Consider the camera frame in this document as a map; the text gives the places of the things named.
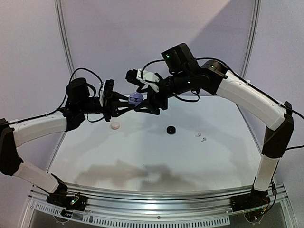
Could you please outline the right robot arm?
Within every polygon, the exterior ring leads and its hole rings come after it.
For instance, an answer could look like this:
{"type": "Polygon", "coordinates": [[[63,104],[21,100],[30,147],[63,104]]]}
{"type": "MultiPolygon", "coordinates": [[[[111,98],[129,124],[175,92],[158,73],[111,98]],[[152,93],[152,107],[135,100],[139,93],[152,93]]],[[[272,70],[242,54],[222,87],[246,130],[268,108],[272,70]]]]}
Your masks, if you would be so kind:
{"type": "Polygon", "coordinates": [[[162,53],[170,75],[161,78],[157,73],[144,68],[127,73],[128,82],[137,85],[137,92],[147,97],[136,106],[137,112],[158,115],[166,110],[168,99],[180,94],[204,90],[218,95],[245,108],[265,125],[262,156],[251,191],[230,199],[233,211],[242,211],[266,205],[272,207],[268,187],[273,187],[273,176],[280,158],[285,153],[292,133],[294,120],[291,104],[280,104],[264,92],[237,76],[225,63],[206,58],[203,65],[193,56],[185,43],[174,46],[162,53]]]}

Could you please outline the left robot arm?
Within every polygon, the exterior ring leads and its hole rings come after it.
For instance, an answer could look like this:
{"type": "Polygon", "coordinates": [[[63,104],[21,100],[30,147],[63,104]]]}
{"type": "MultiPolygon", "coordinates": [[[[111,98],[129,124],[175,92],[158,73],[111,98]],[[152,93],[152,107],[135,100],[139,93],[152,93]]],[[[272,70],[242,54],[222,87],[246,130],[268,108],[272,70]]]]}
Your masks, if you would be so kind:
{"type": "Polygon", "coordinates": [[[53,114],[9,123],[0,121],[0,172],[24,179],[48,194],[47,203],[65,210],[84,211],[88,198],[81,193],[70,195],[67,185],[56,175],[47,173],[18,155],[17,148],[34,139],[53,133],[75,130],[85,114],[102,114],[107,122],[134,109],[128,98],[113,91],[114,80],[106,80],[99,96],[90,96],[85,78],[72,80],[66,87],[67,103],[53,114]]]}

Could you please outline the black earbud charging case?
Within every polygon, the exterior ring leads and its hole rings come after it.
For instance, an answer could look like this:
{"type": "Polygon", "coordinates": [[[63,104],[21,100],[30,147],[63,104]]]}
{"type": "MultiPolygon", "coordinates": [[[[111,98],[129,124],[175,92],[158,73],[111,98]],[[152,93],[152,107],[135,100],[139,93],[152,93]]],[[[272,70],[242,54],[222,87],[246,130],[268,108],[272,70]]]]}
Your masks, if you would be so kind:
{"type": "Polygon", "coordinates": [[[176,128],[174,126],[170,125],[166,128],[166,132],[167,132],[167,134],[173,135],[176,133],[176,128]]]}

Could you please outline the purple earbud charging case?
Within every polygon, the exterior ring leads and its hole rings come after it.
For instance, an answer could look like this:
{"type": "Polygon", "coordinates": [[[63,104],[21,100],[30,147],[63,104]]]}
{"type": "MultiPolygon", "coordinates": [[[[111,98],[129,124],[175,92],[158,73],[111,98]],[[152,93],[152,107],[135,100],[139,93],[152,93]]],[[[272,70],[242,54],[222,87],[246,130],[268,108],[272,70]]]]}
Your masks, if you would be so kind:
{"type": "Polygon", "coordinates": [[[138,92],[134,92],[132,94],[129,95],[129,98],[128,98],[128,103],[130,105],[134,105],[134,106],[137,106],[139,105],[142,101],[144,100],[144,97],[141,93],[138,93],[138,92]]]}

